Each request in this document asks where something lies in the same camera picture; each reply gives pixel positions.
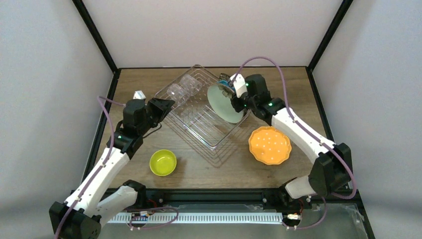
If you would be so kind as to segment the clear plastic glass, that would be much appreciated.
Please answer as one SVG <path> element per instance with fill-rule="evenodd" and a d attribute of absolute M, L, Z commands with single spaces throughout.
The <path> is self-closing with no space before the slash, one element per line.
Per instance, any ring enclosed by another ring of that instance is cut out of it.
<path fill-rule="evenodd" d="M 180 80 L 180 86 L 185 89 L 190 96 L 194 96 L 202 88 L 202 83 L 191 75 L 184 75 Z"/>
<path fill-rule="evenodd" d="M 171 84 L 167 94 L 175 102 L 174 107 L 184 104 L 190 97 L 190 93 L 178 84 Z"/>

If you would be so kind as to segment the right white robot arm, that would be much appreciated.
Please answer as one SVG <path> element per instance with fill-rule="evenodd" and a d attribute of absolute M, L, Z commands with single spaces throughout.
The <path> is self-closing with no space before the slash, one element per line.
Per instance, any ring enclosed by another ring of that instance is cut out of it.
<path fill-rule="evenodd" d="M 356 188 L 347 196 L 337 193 L 348 182 L 355 182 L 349 146 L 335 144 L 320 135 L 294 113 L 287 101 L 271 97 L 262 75 L 243 78 L 235 74 L 228 84 L 234 88 L 231 104 L 237 112 L 251 110 L 257 118 L 285 134 L 312 163 L 308 176 L 292 179 L 281 187 L 287 200 L 313 195 L 352 199 L 356 195 Z"/>

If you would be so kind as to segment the metal wire dish rack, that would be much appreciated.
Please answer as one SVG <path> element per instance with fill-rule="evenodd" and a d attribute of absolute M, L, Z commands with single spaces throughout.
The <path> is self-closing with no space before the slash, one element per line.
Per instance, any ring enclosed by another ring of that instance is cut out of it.
<path fill-rule="evenodd" d="M 208 88 L 219 81 L 219 77 L 201 65 L 194 65 L 159 90 L 155 97 L 171 100 L 167 89 L 171 84 L 180 85 L 184 75 L 191 75 L 202 83 L 199 92 L 178 107 L 172 106 L 165 119 L 172 129 L 192 145 L 194 150 L 211 166 L 220 168 L 235 152 L 235 143 L 244 136 L 240 125 L 250 115 L 245 112 L 239 123 L 228 123 L 221 119 L 208 102 Z"/>

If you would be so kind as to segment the orange plate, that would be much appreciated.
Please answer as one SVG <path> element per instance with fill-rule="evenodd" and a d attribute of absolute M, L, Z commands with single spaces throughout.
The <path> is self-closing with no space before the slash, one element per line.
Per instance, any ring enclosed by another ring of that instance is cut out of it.
<path fill-rule="evenodd" d="M 280 165 L 290 157 L 290 139 L 272 126 L 261 126 L 248 139 L 249 151 L 266 165 Z"/>

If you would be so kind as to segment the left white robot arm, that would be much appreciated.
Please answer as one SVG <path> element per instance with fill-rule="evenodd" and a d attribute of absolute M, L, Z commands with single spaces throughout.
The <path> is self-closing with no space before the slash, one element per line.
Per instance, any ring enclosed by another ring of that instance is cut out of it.
<path fill-rule="evenodd" d="M 141 147 L 148 131 L 160 125 L 174 104 L 174 100 L 152 98 L 132 99 L 122 105 L 122 120 L 111 128 L 100 160 L 63 203 L 54 202 L 49 209 L 56 239 L 96 239 L 114 216 L 146 201 L 145 186 L 133 180 L 106 198 L 104 194 Z"/>

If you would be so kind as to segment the black floral square plate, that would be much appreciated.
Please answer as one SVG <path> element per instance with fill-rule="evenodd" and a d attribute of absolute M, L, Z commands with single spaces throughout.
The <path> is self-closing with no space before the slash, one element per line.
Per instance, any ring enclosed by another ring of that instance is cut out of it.
<path fill-rule="evenodd" d="M 230 76 L 228 74 L 225 73 L 220 73 L 219 75 L 219 80 L 220 81 L 229 81 L 230 80 Z"/>

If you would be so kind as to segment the light blue floral plate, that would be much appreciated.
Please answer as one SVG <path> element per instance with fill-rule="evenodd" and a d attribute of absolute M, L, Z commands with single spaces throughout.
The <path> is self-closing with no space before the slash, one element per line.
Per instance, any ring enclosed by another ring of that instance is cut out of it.
<path fill-rule="evenodd" d="M 234 90 L 221 83 L 211 85 L 207 91 L 208 102 L 213 111 L 228 123 L 239 123 L 245 111 L 235 111 L 231 104 L 233 96 L 236 96 Z"/>

